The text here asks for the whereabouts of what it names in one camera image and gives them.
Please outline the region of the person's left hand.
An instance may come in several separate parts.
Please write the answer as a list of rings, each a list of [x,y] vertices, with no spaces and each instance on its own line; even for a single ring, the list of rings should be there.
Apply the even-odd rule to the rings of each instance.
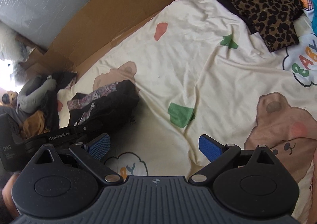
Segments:
[[[5,208],[14,219],[19,216],[19,213],[12,199],[12,188],[18,177],[19,174],[13,174],[2,189],[2,199]]]

